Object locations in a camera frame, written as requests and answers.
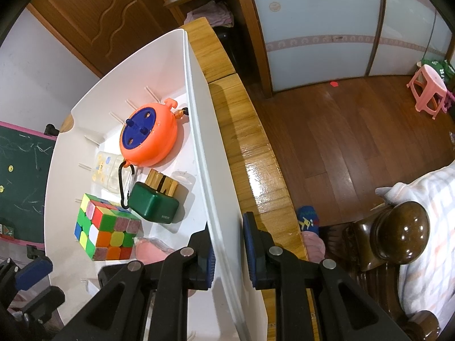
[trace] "colorful sock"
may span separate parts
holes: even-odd
[[[319,218],[312,206],[301,206],[296,211],[300,231],[315,232],[319,236]]]

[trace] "frosted glass panel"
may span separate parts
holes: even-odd
[[[365,74],[380,0],[254,0],[274,91]]]
[[[431,35],[429,47],[425,54],[428,60],[443,60],[445,53],[449,49],[452,33],[439,13],[436,13],[435,29]]]
[[[435,12],[429,0],[387,0],[381,39],[370,75],[415,72],[415,64],[422,60],[430,40]]]

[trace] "orange square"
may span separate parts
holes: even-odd
[[[119,260],[120,247],[109,246],[107,248],[106,260]]]
[[[108,247],[111,243],[111,232],[99,231],[98,237],[96,238],[96,247]]]
[[[131,257],[132,247],[120,247],[120,260],[126,260]]]

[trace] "chalkboard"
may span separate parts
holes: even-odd
[[[56,137],[0,122],[0,224],[44,243],[44,198]]]

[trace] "clear plastic container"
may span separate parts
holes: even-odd
[[[113,194],[120,194],[118,168],[123,162],[122,155],[99,151],[96,154],[95,166],[92,169],[92,180]],[[121,173],[123,186],[127,186],[131,177],[131,169],[124,168]]]

